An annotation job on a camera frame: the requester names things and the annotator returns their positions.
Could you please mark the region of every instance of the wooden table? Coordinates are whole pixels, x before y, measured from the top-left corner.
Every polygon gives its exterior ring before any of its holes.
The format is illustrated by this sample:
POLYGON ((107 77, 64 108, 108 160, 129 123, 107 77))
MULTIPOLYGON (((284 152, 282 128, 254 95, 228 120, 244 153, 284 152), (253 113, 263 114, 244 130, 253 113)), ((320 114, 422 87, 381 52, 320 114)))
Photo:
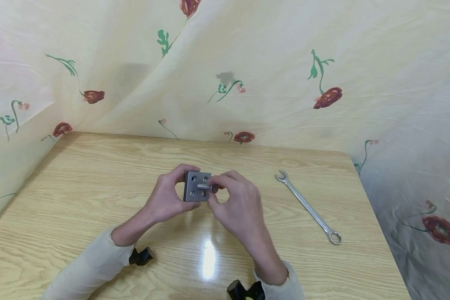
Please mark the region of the wooden table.
MULTIPOLYGON (((38 299, 101 231, 144 205, 159 174, 180 163, 212 174, 234 169, 258 186, 275 246, 294 265, 307 299, 410 299, 343 153, 70 133, 0 216, 0 300, 38 299), (342 234, 340 246, 276 181, 279 169, 342 234)), ((203 204, 148 231, 137 249, 151 247, 155 259, 125 268, 91 299, 225 300, 233 280, 248 288, 250 257, 203 204)))

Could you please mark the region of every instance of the beige sleeve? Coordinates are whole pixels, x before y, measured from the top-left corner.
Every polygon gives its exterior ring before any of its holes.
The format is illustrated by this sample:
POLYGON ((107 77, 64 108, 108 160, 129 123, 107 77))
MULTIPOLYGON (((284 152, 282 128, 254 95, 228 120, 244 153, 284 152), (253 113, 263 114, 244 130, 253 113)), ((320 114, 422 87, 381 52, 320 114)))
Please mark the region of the beige sleeve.
POLYGON ((304 300, 305 296, 300 287, 297 273, 295 273, 295 270, 290 263, 284 261, 284 264, 288 269, 288 278, 282 285, 268 285, 257 276, 255 270, 253 271, 255 280, 262 282, 265 300, 304 300))
POLYGON ((112 280, 127 266, 135 245, 116 246, 110 236, 115 228, 105 230, 60 271, 41 300, 86 300, 100 285, 112 280))

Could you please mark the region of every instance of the fabric backdrop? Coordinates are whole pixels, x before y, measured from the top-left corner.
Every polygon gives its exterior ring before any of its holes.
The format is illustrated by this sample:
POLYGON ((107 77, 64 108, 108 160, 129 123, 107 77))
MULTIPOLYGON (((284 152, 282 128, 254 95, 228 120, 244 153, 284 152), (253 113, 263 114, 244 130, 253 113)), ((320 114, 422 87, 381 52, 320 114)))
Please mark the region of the fabric backdrop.
POLYGON ((70 130, 345 152, 450 299, 450 0, 0 1, 0 211, 70 130))

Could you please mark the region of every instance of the wrench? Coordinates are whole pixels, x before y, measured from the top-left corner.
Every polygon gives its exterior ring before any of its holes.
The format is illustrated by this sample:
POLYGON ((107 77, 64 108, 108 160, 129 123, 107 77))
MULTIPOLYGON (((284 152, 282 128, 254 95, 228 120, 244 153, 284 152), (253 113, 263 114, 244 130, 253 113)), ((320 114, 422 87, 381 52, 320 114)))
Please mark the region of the wrench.
POLYGON ((300 203, 302 203, 303 207, 308 212, 310 212, 312 217, 317 221, 317 223, 320 225, 320 227, 322 227, 323 231, 325 231, 330 243, 332 243, 333 245, 340 245, 342 243, 342 236, 339 233, 337 233, 335 230, 330 228, 329 225, 327 225, 325 223, 325 221, 323 221, 323 219, 320 218, 320 216, 317 214, 317 212, 311 207, 310 204, 308 204, 307 200, 305 200, 305 198, 302 196, 302 194, 290 182, 286 171, 279 170, 279 172, 282 174, 282 176, 275 175, 275 178, 279 182, 284 183, 292 191, 292 193, 295 195, 295 197, 297 197, 298 201, 300 201, 300 203))

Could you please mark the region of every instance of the metal pin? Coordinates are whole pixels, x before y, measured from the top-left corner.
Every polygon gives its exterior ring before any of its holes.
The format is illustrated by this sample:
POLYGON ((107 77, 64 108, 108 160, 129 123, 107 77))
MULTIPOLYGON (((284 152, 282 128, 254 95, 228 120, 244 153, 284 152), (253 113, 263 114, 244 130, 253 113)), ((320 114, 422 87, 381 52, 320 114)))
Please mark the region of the metal pin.
POLYGON ((216 192, 218 192, 218 184, 209 185, 209 184, 199 183, 199 184, 197 184, 197 189, 208 190, 210 193, 215 194, 216 192))

